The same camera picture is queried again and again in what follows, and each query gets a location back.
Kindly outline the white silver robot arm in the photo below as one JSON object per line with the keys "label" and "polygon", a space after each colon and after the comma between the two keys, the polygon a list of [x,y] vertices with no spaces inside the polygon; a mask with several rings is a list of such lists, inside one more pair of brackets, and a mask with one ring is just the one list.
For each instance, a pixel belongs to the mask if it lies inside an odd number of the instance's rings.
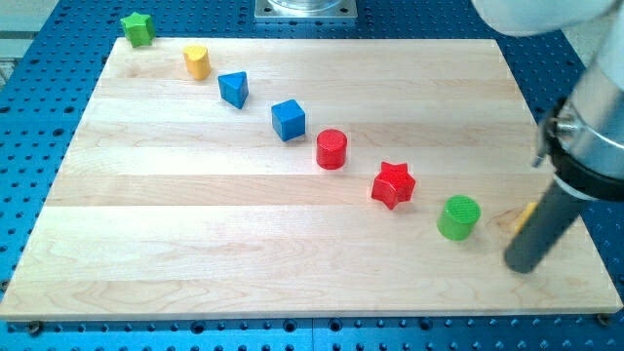
{"label": "white silver robot arm", "polygon": [[615,10],[613,27],[560,111],[542,123],[535,160],[549,154],[557,182],[586,198],[623,199],[623,3],[616,0],[474,0],[499,33],[523,37]]}

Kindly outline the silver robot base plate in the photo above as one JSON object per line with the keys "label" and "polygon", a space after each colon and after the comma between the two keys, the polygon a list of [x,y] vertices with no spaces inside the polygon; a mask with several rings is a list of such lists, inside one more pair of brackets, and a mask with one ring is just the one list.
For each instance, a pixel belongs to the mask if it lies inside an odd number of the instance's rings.
{"label": "silver robot base plate", "polygon": [[358,17],[356,0],[255,0],[259,22],[341,21]]}

